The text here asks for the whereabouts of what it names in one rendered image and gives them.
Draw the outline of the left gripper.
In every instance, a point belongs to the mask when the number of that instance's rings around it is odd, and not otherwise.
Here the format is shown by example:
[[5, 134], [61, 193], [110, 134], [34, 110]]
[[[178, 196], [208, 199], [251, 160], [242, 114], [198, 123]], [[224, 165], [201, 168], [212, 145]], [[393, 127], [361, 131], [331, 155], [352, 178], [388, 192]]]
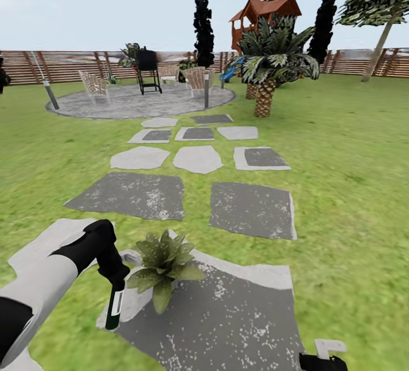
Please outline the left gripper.
[[98, 273], [108, 278], [111, 282], [118, 285], [120, 290], [123, 290], [123, 280], [130, 272], [130, 268], [122, 264], [119, 253], [116, 252], [110, 259], [105, 262], [98, 263]]

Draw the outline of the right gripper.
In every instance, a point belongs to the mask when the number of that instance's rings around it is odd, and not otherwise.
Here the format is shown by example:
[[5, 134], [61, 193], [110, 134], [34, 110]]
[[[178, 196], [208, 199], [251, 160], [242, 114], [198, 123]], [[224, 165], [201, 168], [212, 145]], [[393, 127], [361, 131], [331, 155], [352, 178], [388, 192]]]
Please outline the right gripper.
[[325, 367], [332, 367], [339, 371], [348, 371], [345, 361], [337, 357], [330, 357], [329, 360], [320, 359], [313, 355], [299, 355], [301, 369], [303, 371], [322, 371]]

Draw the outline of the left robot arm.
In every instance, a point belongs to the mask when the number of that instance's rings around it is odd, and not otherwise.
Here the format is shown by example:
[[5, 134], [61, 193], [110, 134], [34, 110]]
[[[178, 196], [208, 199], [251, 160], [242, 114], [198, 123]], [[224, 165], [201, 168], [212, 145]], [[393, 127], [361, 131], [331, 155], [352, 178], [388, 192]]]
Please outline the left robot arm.
[[125, 262], [142, 266], [143, 257], [131, 249], [118, 252], [115, 242], [111, 224], [96, 220], [0, 289], [0, 369], [17, 359], [65, 292], [96, 257], [98, 273], [123, 290], [123, 280], [130, 272]]

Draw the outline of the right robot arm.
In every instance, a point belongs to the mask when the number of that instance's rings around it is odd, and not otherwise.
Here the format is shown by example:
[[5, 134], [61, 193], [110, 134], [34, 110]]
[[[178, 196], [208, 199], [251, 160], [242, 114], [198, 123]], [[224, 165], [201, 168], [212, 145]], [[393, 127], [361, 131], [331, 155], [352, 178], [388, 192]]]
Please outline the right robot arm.
[[347, 346], [340, 340], [315, 339], [316, 356], [299, 355], [303, 371], [348, 371], [345, 361], [337, 357], [330, 357], [328, 352], [346, 352]]

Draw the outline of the insectifuge atomizer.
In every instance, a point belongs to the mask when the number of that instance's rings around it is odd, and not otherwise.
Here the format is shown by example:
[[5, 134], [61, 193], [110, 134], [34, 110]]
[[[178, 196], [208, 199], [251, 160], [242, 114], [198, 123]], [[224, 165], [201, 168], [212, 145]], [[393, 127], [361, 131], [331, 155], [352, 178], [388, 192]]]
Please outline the insectifuge atomizer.
[[122, 309], [124, 290], [127, 288], [127, 279], [123, 280], [123, 290], [120, 290], [118, 285], [112, 282], [112, 291], [108, 303], [108, 314], [106, 320], [106, 330], [116, 329], [119, 325], [119, 318]]

